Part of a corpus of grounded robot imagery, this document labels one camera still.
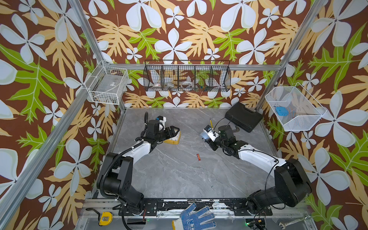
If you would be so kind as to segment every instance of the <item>brown wallpaper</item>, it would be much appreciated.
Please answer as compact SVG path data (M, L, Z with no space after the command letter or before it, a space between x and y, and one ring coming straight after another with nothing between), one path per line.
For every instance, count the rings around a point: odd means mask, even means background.
M96 61L66 1L0 1L0 6L1 202ZM117 106L84 103L7 229L74 228L119 115Z
M318 106L307 89L328 110L310 131L285 132L264 106L275 146L284 158L299 159L312 181L306 201L319 229L368 225L367 5L329 1L279 80L283 86L301 83L303 94Z
M195 60L219 63L230 60L231 64L278 64L311 4L305 0L81 3L106 61L143 63L155 59L172 63L168 59L182 59L184 63ZM241 6L247 10L246 18L242 17ZM133 13L137 8L152 10L147 15L140 9L139 17ZM228 107L232 100L237 101L234 99L237 95L241 102L254 107L273 73L232 72L230 94L185 91L177 94L145 92L143 72L130 71L132 82L123 99L127 107Z

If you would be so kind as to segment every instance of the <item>cable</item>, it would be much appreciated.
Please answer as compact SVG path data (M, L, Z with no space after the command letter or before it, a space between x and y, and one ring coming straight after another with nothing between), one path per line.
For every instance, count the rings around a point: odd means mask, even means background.
M213 131L215 131L217 124L218 124L222 119L225 119L225 118L221 118L221 119L216 123L215 127L213 128Z
M246 151L246 150L248 150L248 151L252 151L252 152L260 152L260 153L264 153L264 154L266 154L266 155L269 155L268 153L265 153L265 152L262 152L262 151L259 151L259 150L255 150L255 149L252 149L252 150L250 150L250 149L243 149L243 150L240 150L240 151L238 151L238 152L241 152L241 151ZM273 159L275 159L275 162L279 162L279 160L276 158L276 157L274 157L274 156L272 156L272 155L269 155L270 157L272 157Z
M121 209L121 220L123 221L123 225L124 227L127 229L127 230L132 230L131 228L128 227L127 223L125 222L125 218L124 218L124 211L125 211L125 207L124 206L122 209Z
M270 172L268 173L268 175L267 175L267 178L266 178L266 182L265 182L265 196L266 196L266 200L267 200L267 202L268 203L270 203L269 201L268 201L268 198L267 198L267 191L266 191L266 187L267 187L267 181L268 181L268 178L269 178L269 176L270 176L270 174L271 174L271 172L272 172L272 170L273 170L273 168L277 165L277 163L276 164L274 164L273 166L272 166L272 168L271 168L271 170L270 170ZM275 206L273 206L273 205L271 205L273 208L275 208L275 209L278 209L278 210L282 210L282 209L284 209L285 207L286 207L286 204L284 203L284 207L283 208L276 208Z
M101 177L101 180L100 180L100 187L99 187L99 189L100 189L100 193L101 193L101 195L103 196L103 197L106 197L106 198L110 198L110 199L117 199L117 200L119 200L121 203L125 203L125 201L123 200L123 199L121 199L120 197L115 197L115 196L111 196L111 195L107 195L106 193L105 193L105 190L104 190L104 184L105 184L105 180L106 180L106 177L107 177L107 175L110 173L110 171L111 171L111 169L113 168L113 166L116 164L116 162L118 161L118 160L120 160L120 158L125 154L125 153L127 153L127 152L129 152L129 151L131 151L131 150L133 150L134 148L136 148L136 147L138 147L138 146L140 146L140 145L142 145L143 144L143 141L141 141L141 142L139 142L138 144L136 144L136 145L134 145L133 147L130 147L130 148L128 148L128 149L126 149L126 150L124 150L123 152L121 152L119 155L117 155L112 161L111 161L111 163L109 164L109 166L107 167L107 169L106 169L106 171L105 171L105 173L102 175L102 177Z
M86 211L94 211L98 215L98 225L100 225L101 213L97 212L94 208L86 208Z

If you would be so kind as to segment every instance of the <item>grey marble tabletop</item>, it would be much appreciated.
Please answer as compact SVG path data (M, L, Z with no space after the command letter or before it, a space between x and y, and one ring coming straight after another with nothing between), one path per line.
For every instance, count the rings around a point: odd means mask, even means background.
M221 149L213 151L199 135L213 118L218 122L227 109L127 109L123 126L114 147L121 152L135 142L144 129L144 113L149 119L159 115L167 118L165 126L181 130L178 145L162 143L133 166L132 185L147 198L244 198L259 189L265 189L268 172L248 162L225 155ZM223 119L217 125L226 125ZM235 133L261 151L272 154L260 124L248 133ZM267 187L274 186L270 177Z

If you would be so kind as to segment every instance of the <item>tape measure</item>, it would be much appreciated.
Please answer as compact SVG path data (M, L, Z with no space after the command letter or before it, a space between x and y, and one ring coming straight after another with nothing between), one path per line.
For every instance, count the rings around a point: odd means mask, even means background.
M111 212L103 212L100 219L100 226L109 225L113 221L113 215Z

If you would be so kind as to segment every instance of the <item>blue object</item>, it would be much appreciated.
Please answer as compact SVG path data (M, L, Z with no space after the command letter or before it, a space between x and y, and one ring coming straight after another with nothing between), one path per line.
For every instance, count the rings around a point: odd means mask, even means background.
M207 230L216 227L214 221L208 222L215 218L213 213L210 213L208 206L193 212L197 207L195 203L191 203L181 214L180 218L173 220L175 230Z
M286 117L287 115L289 115L289 111L287 111L285 107L281 107L281 106L276 107L276 112L279 116L283 116L283 117Z

